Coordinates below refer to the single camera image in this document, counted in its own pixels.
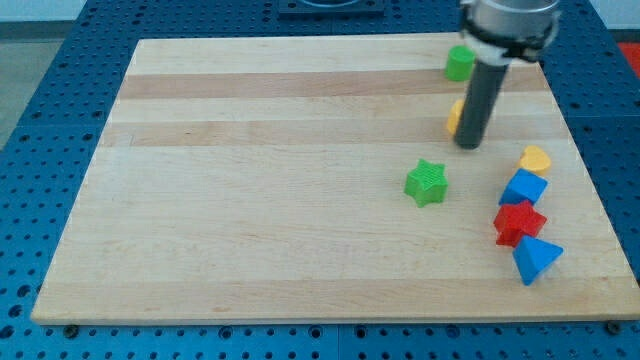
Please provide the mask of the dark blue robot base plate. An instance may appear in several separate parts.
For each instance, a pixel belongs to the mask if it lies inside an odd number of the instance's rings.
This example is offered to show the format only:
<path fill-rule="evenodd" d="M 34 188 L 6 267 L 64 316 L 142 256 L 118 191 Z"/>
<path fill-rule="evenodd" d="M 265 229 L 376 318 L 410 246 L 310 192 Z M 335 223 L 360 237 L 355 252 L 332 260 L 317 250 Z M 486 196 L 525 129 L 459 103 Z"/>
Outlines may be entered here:
<path fill-rule="evenodd" d="M 385 0 L 276 0 L 280 17 L 381 15 Z"/>

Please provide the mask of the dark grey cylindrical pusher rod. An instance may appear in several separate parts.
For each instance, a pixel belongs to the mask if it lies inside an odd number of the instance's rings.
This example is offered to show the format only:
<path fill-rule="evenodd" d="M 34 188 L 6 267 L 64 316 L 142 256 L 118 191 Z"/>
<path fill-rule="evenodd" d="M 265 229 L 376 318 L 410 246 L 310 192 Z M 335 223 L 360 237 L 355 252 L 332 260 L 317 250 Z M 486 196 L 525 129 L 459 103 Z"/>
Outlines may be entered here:
<path fill-rule="evenodd" d="M 453 137 L 460 148 L 473 150 L 481 145 L 508 68 L 476 62 Z"/>

